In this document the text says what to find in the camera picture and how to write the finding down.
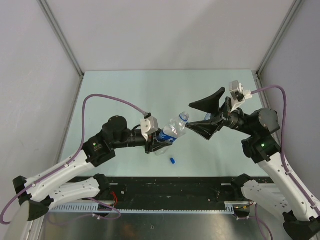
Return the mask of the clear bottle blue cap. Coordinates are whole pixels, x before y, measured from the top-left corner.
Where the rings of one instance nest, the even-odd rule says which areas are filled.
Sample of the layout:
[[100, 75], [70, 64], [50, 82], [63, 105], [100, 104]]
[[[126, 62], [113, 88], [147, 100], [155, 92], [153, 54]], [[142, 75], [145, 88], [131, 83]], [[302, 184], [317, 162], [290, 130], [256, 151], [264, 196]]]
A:
[[183, 111], [178, 117], [170, 120], [157, 136], [159, 142], [175, 142], [178, 138], [186, 134], [186, 124], [189, 120], [190, 115]]

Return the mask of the blue label bottle white cap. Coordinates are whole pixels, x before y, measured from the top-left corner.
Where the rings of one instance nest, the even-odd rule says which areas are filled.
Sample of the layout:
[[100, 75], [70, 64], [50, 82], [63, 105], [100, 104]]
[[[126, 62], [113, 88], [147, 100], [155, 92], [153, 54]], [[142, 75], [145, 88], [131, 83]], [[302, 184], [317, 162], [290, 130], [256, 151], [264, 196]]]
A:
[[212, 119], [212, 115], [210, 113], [207, 113], [206, 116], [204, 117], [205, 121], [209, 121]]

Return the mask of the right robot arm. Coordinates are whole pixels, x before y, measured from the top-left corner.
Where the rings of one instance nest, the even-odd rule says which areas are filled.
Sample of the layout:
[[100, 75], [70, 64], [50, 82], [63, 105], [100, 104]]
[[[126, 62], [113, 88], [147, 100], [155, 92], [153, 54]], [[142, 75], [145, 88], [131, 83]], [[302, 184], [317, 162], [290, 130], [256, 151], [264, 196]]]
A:
[[284, 130], [278, 113], [270, 108], [245, 114], [240, 106], [258, 91], [244, 90], [241, 84], [230, 88], [222, 106], [220, 98], [225, 88], [213, 95], [192, 102], [189, 107], [210, 115], [208, 120], [190, 122], [186, 127], [206, 140], [223, 127], [248, 135], [242, 140], [243, 153], [253, 160], [271, 178], [278, 193], [259, 184], [247, 174], [238, 176], [231, 184], [231, 196], [242, 201], [255, 202], [283, 223], [283, 228], [293, 240], [310, 240], [320, 232], [320, 201], [301, 181], [285, 156], [284, 144], [277, 143], [273, 134]]

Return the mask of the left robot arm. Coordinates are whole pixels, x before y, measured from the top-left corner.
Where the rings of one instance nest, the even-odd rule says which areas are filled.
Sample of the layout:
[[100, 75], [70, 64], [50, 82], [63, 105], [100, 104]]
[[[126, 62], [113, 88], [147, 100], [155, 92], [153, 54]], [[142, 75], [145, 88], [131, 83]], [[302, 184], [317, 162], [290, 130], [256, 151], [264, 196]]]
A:
[[116, 149], [144, 147], [149, 154], [171, 146], [174, 141], [175, 137], [159, 130], [153, 116], [141, 119], [140, 128], [132, 130], [124, 117], [111, 117], [73, 156], [34, 177], [18, 176], [13, 180], [19, 204], [29, 207], [27, 221], [39, 219], [61, 204], [80, 199], [107, 199], [111, 185], [103, 174], [77, 183], [69, 181], [114, 158]]

